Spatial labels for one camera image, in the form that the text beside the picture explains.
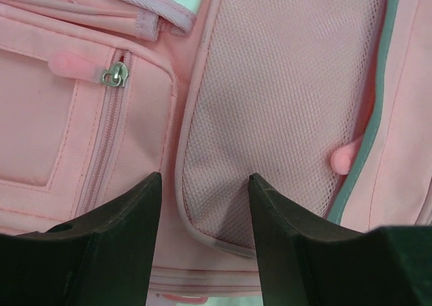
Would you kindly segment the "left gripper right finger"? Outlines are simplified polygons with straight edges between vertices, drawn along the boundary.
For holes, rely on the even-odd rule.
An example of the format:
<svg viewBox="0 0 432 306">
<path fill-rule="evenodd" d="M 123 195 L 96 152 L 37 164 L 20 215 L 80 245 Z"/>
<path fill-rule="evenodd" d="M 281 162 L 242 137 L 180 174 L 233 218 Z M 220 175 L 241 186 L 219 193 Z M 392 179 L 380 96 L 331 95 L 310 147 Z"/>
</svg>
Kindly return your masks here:
<svg viewBox="0 0 432 306">
<path fill-rule="evenodd" d="M 430 305 L 431 227 L 333 224 L 261 175 L 248 196 L 265 305 Z"/>
</svg>

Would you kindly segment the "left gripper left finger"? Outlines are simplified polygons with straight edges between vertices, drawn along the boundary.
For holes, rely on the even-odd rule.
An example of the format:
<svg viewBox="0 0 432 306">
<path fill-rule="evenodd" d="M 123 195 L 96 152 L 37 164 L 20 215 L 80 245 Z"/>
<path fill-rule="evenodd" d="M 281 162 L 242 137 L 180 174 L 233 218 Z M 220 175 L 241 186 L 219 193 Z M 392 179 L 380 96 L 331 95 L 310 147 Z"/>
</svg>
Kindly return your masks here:
<svg viewBox="0 0 432 306">
<path fill-rule="evenodd" d="M 46 232 L 1 236 L 1 304 L 146 303 L 162 202 L 157 172 Z"/>
</svg>

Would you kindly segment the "pink school backpack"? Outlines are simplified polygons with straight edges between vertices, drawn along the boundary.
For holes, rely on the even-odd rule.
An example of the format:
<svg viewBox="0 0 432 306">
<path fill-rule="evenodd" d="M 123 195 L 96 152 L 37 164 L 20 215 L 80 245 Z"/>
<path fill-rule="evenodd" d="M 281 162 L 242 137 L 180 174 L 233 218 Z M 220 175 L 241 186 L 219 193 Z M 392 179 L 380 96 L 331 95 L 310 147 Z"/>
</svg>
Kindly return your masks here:
<svg viewBox="0 0 432 306">
<path fill-rule="evenodd" d="M 104 303 L 260 295 L 248 179 L 325 223 L 431 225 L 431 0 L 1 0 L 1 235 L 153 173 Z"/>
</svg>

